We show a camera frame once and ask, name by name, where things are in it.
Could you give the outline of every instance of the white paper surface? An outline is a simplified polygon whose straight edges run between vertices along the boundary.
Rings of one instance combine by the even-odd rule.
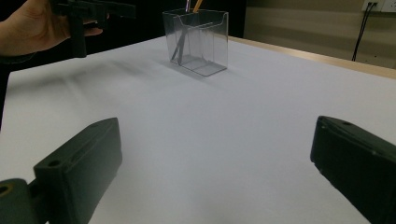
[[[229,42],[229,67],[169,63],[165,38],[11,74],[0,179],[117,117],[118,176],[90,223],[368,223],[309,153],[316,120],[396,143],[395,80]]]

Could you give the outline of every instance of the screw hole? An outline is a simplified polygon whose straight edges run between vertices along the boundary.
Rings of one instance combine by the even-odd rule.
[[[59,164],[61,164],[60,161],[52,161],[52,162],[49,163],[49,167],[54,167],[54,166],[57,166]]]

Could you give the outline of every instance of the transparent acrylic box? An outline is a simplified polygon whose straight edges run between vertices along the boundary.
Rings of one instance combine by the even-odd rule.
[[[227,68],[228,12],[184,8],[163,13],[169,58],[202,76]]]

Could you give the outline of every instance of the dark background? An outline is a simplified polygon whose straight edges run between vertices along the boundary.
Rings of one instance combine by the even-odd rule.
[[[88,54],[115,49],[133,43],[149,40],[165,34],[162,12],[183,8],[186,0],[112,0],[113,2],[130,3],[136,6],[136,19],[110,16],[109,29],[101,35],[86,37]],[[23,0],[0,0],[0,21],[5,20],[16,10]],[[191,8],[196,0],[191,0]],[[243,37],[247,0],[204,0],[200,9],[211,9],[229,12],[229,35]],[[64,41],[55,48],[38,52],[35,57],[14,66],[20,70],[46,63],[55,63],[72,58],[70,40]]]

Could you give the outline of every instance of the electrical outlet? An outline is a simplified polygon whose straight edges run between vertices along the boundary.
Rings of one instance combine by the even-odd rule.
[[[365,11],[369,3],[376,3],[376,6],[373,7],[372,11],[381,11],[382,6],[384,5],[384,1],[385,0],[364,0],[363,7],[361,8],[361,10]]]
[[[385,0],[382,12],[396,12],[396,0]]]

